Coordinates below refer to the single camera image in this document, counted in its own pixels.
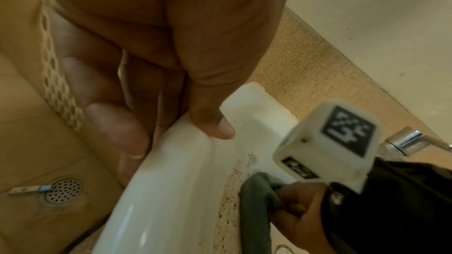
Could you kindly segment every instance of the drain grate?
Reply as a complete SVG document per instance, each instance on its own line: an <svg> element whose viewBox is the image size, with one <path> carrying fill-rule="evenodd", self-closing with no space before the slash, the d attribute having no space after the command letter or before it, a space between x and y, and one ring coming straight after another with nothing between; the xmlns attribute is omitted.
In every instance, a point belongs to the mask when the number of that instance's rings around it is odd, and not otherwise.
<svg viewBox="0 0 452 254"><path fill-rule="evenodd" d="M45 199L51 204L59 205L74 200L82 190L81 180L65 179L54 183L52 188L46 192Z"/></svg>

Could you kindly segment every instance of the chrome faucet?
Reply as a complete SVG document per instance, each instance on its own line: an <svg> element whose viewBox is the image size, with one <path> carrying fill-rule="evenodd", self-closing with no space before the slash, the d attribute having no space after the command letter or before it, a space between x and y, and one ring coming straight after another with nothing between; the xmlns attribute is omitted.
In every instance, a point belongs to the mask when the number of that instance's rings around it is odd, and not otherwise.
<svg viewBox="0 0 452 254"><path fill-rule="evenodd" d="M380 144L377 155L388 161L403 161L405 157L430 145L452 152L452 144L447 144L418 130L405 127Z"/></svg>

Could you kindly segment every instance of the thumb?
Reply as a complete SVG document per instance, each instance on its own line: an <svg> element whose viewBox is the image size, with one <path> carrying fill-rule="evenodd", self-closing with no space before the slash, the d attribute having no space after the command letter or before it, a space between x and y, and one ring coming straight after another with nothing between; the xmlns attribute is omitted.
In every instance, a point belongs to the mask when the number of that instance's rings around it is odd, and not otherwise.
<svg viewBox="0 0 452 254"><path fill-rule="evenodd" d="M240 85L204 86L193 83L188 110L193 123L218 139L232 139L235 130L220 111L221 104Z"/></svg>

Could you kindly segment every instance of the sink basin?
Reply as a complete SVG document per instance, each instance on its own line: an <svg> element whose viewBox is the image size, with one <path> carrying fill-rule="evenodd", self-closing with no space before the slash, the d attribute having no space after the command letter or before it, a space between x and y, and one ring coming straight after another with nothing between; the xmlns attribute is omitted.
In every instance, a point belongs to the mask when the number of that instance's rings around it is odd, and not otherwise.
<svg viewBox="0 0 452 254"><path fill-rule="evenodd" d="M221 110L236 138L210 138L187 114L178 120L133 177L94 254L241 253L241 183L259 171L294 181L272 154L298 121L257 83L242 86ZM274 227L271 233L275 253L306 253Z"/></svg>

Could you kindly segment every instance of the green cloth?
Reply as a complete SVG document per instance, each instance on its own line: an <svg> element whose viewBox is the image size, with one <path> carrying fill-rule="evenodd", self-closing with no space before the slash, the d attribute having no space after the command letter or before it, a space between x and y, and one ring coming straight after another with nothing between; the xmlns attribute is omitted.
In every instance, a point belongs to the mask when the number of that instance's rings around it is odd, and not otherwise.
<svg viewBox="0 0 452 254"><path fill-rule="evenodd" d="M252 175L243 183L240 192L242 254L272 254L267 210L285 208L274 192L282 186L270 183L266 173Z"/></svg>

